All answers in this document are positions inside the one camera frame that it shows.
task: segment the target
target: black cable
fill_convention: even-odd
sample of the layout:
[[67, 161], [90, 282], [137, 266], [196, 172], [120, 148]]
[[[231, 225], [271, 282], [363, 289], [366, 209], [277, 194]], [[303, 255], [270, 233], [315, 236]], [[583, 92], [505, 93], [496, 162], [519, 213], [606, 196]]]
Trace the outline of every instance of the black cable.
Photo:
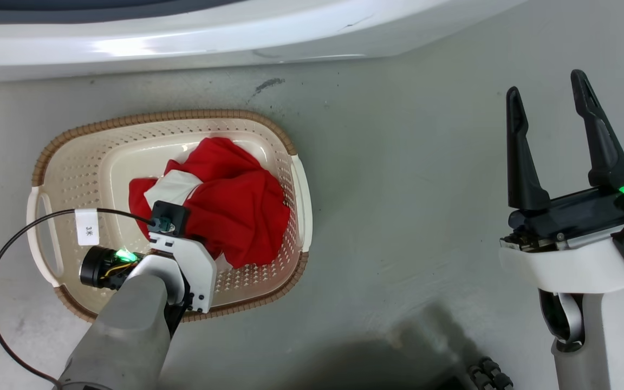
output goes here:
[[[11, 245], [17, 239], [19, 239], [22, 235], [25, 234], [25, 232], [27, 232], [31, 228], [34, 228], [37, 225], [41, 224], [42, 222], [45, 222], [45, 220], [52, 219], [54, 217], [59, 217], [59, 215], [71, 214], [71, 213], [74, 213], [74, 212], [76, 212], [76, 210], [74, 210], [74, 209], [60, 210], [60, 211], [56, 211], [56, 212], [47, 214], [44, 217], [40, 217], [38, 219], [33, 220], [33, 222], [30, 222], [30, 224], [26, 225], [24, 228], [20, 229], [15, 235], [13, 235], [13, 237], [11, 237], [8, 240], [8, 242], [2, 247], [2, 249], [0, 250], [0, 261], [2, 261], [2, 257], [5, 254], [5, 252], [7, 251], [7, 249], [9, 249], [9, 247], [11, 247]], [[103, 212], [103, 213], [115, 214], [115, 215], [122, 215], [124, 217], [131, 217], [133, 219], [140, 220], [141, 222], [144, 222], [145, 224], [148, 224], [149, 226], [153, 226], [153, 222], [151, 222], [151, 220], [139, 217], [138, 215], [134, 215], [134, 214], [131, 214], [129, 212], [124, 212], [124, 211], [119, 211], [119, 210], [112, 210], [112, 209], [103, 209], [103, 208], [97, 209], [97, 212]], [[11, 359], [13, 359], [17, 363], [19, 363], [20, 366], [22, 366], [23, 368], [25, 368], [26, 370], [28, 370], [32, 374], [35, 374], [35, 375], [41, 377], [42, 379], [45, 379], [45, 380], [48, 380], [49, 382], [52, 382], [52, 384], [57, 388], [57, 390], [62, 390], [63, 385], [62, 385], [62, 383], [59, 380], [57, 380], [54, 377], [51, 377], [50, 375], [42, 373], [39, 370], [36, 370], [36, 369], [32, 368], [30, 365], [25, 363], [25, 361], [23, 361], [18, 355], [16, 355], [16, 353], [14, 353], [14, 351], [11, 350], [11, 348], [8, 346], [7, 342], [4, 341], [4, 338], [3, 338], [1, 332], [0, 332], [0, 344], [2, 345], [2, 348], [6, 351], [6, 353], [8, 353], [8, 355], [11, 357]]]

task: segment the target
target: white cloth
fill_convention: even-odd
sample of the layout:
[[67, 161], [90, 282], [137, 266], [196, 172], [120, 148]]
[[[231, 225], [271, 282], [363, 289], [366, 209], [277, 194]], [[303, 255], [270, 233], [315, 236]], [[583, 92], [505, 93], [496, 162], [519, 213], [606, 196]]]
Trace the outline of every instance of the white cloth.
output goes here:
[[144, 192], [144, 197], [151, 210], [153, 209], [153, 204], [159, 200], [183, 205], [184, 201], [191, 197], [196, 187], [199, 187], [201, 183], [203, 182], [191, 173], [171, 170], [167, 175], [159, 178], [153, 187]]

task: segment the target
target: yellow wire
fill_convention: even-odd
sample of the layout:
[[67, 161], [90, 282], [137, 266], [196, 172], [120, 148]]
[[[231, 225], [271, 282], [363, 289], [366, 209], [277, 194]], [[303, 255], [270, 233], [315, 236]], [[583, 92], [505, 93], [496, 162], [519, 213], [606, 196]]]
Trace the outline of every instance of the yellow wire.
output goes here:
[[109, 273], [112, 272], [112, 271], [116, 271], [118, 269], [131, 267], [132, 265], [134, 265], [134, 263], [122, 264], [122, 265], [119, 265], [119, 266], [112, 267], [111, 269], [108, 269], [107, 272], [105, 272], [105, 276], [103, 276], [103, 277], [109, 276]]

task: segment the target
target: white washing machine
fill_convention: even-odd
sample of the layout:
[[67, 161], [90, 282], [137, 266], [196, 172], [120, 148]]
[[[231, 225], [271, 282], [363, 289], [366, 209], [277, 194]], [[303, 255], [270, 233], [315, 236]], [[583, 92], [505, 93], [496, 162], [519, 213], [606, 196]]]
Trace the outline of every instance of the white washing machine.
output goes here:
[[0, 81], [363, 59], [524, 0], [0, 0]]

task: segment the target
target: white cable label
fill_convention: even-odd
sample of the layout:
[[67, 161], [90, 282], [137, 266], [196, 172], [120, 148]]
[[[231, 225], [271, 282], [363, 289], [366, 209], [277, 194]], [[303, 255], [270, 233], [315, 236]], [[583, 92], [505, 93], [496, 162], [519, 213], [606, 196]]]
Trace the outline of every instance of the white cable label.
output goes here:
[[98, 210], [76, 209], [76, 237], [79, 245], [99, 245]]

